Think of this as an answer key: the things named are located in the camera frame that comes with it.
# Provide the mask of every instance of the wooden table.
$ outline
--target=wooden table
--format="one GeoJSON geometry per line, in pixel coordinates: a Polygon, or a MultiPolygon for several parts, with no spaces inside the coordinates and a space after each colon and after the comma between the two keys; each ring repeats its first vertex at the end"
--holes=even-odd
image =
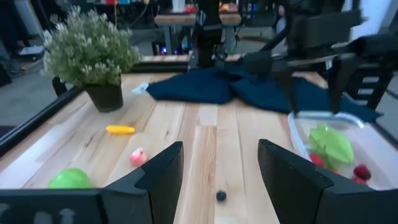
{"type": "MultiPolygon", "coordinates": [[[[134,168],[129,155],[143,147],[150,157],[183,141],[184,178],[175,216],[181,224],[278,223],[257,162],[259,139],[293,150],[285,114],[234,100],[227,105],[156,102],[131,92],[172,74],[123,76],[124,106],[99,113],[82,93],[0,160],[0,189],[45,188],[67,167],[83,169],[102,187],[134,168]],[[133,135],[111,135],[110,124],[131,125],[133,135]],[[225,203],[215,194],[224,190],[225,203]]],[[[325,86],[320,77],[311,81],[325,86]]]]}
{"type": "MultiPolygon", "coordinates": [[[[231,53],[231,44],[233,38],[233,26],[241,22],[241,16],[238,13],[220,14],[220,19],[225,28],[225,46],[227,53],[231,53]]],[[[196,15],[194,14],[161,14],[155,17],[155,23],[164,28],[164,36],[167,54],[172,54],[171,27],[183,26],[193,27],[195,25],[196,15]]]]}

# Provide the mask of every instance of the green toy fruit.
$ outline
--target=green toy fruit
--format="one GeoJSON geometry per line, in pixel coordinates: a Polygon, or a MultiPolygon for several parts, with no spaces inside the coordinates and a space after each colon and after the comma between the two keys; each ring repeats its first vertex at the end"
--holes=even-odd
{"type": "Polygon", "coordinates": [[[354,161],[354,151],[348,138],[325,124],[319,124],[310,131],[309,141],[314,153],[328,159],[330,169],[336,169],[337,164],[354,161]]]}
{"type": "Polygon", "coordinates": [[[77,168],[62,171],[49,183],[50,189],[85,189],[90,187],[90,178],[85,172],[77,168]]]}

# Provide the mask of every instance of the white paper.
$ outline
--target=white paper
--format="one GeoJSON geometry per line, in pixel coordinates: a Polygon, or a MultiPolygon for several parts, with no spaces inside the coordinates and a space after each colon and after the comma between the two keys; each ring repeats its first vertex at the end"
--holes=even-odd
{"type": "Polygon", "coordinates": [[[148,83],[141,83],[137,88],[133,89],[132,92],[135,94],[141,94],[145,90],[147,90],[149,84],[148,83]]]}

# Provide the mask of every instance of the clear plastic bin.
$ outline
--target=clear plastic bin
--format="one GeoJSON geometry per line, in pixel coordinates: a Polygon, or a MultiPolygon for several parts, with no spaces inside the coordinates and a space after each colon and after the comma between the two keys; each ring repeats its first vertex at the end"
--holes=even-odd
{"type": "Polygon", "coordinates": [[[327,169],[352,179],[354,168],[364,164],[371,173],[371,179],[366,182],[369,187],[375,190],[398,189],[397,150],[359,118],[347,113],[303,111],[297,117],[289,114],[288,122],[293,147],[304,159],[311,161],[310,154],[314,153],[309,140],[310,131],[319,124],[325,124],[348,139],[354,154],[353,163],[334,162],[327,169]]]}

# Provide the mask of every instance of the black ball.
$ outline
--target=black ball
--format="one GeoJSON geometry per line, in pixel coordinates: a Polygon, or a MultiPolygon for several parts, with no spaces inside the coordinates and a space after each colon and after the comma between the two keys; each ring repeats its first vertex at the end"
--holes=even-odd
{"type": "Polygon", "coordinates": [[[224,202],[226,199],[226,193],[223,190],[219,190],[216,194],[217,201],[224,202]]]}

